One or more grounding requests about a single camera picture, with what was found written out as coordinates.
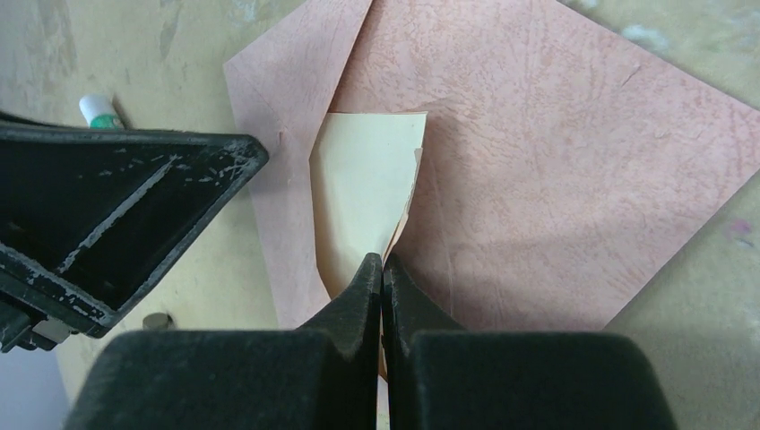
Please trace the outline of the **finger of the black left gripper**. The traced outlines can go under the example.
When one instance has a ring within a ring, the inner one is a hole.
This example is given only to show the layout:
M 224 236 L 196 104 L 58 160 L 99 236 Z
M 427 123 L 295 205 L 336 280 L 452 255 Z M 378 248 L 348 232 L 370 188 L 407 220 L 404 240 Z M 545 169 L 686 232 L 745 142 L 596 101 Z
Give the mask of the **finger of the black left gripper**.
M 267 163 L 253 136 L 1 115 L 1 350 L 99 339 Z

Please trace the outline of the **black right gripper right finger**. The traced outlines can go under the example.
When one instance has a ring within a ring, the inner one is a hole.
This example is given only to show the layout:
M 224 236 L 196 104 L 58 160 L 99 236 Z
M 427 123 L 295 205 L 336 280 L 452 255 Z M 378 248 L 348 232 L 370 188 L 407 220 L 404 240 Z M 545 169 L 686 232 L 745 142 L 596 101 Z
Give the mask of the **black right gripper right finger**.
M 397 256 L 383 273 L 391 424 L 399 429 L 672 429 L 630 339 L 464 329 Z

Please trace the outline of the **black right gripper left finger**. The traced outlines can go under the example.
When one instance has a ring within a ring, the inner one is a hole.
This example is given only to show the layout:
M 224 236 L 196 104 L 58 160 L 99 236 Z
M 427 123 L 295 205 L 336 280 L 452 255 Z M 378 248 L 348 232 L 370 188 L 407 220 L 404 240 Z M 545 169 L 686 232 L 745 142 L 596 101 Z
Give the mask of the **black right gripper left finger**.
M 372 429 L 382 260 L 289 331 L 131 331 L 100 353 L 68 429 Z

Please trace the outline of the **white green glue stick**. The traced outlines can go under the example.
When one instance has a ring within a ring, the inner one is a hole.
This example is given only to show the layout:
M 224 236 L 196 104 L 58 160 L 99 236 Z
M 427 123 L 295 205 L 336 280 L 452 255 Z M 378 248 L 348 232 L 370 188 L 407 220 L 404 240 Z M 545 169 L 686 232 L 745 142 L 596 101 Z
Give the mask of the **white green glue stick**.
M 87 126 L 93 129 L 125 129 L 109 97 L 100 94 L 82 96 L 78 103 Z

